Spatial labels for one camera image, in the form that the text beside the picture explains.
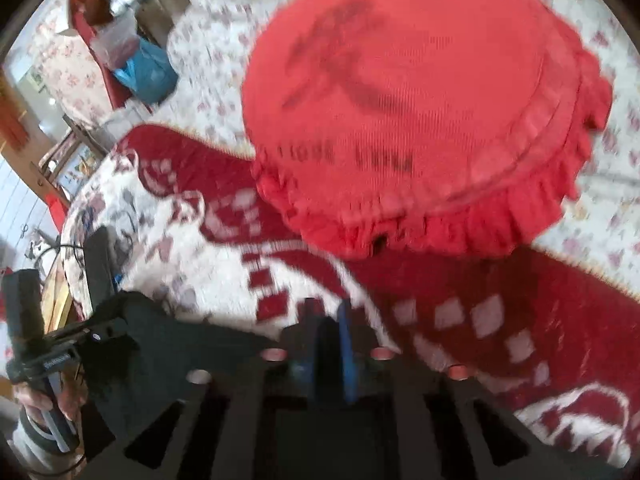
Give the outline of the person left hand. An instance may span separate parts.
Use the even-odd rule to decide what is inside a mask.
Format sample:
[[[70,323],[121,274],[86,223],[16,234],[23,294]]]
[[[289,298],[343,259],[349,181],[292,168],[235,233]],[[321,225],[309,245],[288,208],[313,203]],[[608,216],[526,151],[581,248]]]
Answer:
[[[40,426],[46,426],[42,414],[51,411],[53,402],[42,392],[36,391],[26,382],[13,387],[14,398],[21,403],[30,419]],[[62,377],[61,391],[56,395],[56,403],[62,414],[72,422],[78,419],[80,409],[87,402],[87,391],[73,378]]]

